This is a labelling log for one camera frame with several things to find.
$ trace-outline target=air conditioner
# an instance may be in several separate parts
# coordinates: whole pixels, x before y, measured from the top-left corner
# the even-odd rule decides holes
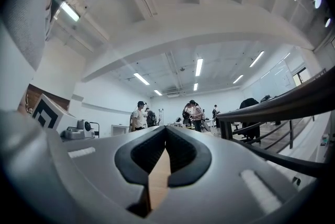
[[[167,97],[168,98],[174,98],[174,97],[179,97],[179,96],[183,96],[183,95],[185,95],[185,91],[168,93]]]

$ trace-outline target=black rubber cover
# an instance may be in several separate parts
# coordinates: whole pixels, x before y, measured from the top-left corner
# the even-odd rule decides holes
[[[186,135],[182,128],[167,127],[166,150],[170,156],[169,187],[195,183],[211,164],[211,152],[200,141]]]
[[[117,150],[115,164],[126,181],[148,188],[148,175],[165,149],[165,135],[162,126]]]

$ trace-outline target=railing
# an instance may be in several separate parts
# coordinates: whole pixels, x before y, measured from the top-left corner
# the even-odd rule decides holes
[[[252,150],[257,155],[282,165],[291,170],[304,173],[311,176],[321,176],[326,165],[306,162],[295,158],[282,156],[278,153],[269,152],[267,149],[277,144],[289,135],[290,149],[293,148],[294,126],[293,119],[310,117],[314,121],[314,115],[322,114],[335,109],[335,67],[326,72],[322,70],[317,75],[310,78],[306,83],[263,103],[250,106],[244,109],[234,110],[228,113],[219,114],[217,118],[220,121],[221,137],[237,142],[246,148]],[[284,121],[269,133],[255,139],[245,139],[243,142],[233,139],[235,134],[244,134],[253,128],[258,128],[265,122]],[[256,122],[256,124],[232,131],[233,122]],[[272,142],[264,149],[255,147],[252,144],[262,141],[274,132],[281,129],[289,123],[289,131]]]

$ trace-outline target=pink shirt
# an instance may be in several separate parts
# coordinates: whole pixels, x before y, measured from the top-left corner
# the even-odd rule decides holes
[[[203,113],[203,111],[201,110],[201,108],[199,106],[195,106],[194,107],[194,115],[197,115],[197,114],[200,114],[200,113]],[[203,115],[199,115],[199,116],[194,116],[193,117],[193,120],[201,120],[203,118]]]

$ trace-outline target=bag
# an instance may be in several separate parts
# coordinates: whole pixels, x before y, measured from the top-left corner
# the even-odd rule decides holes
[[[147,124],[149,126],[155,126],[156,124],[156,115],[155,113],[152,113],[151,115],[147,116]]]

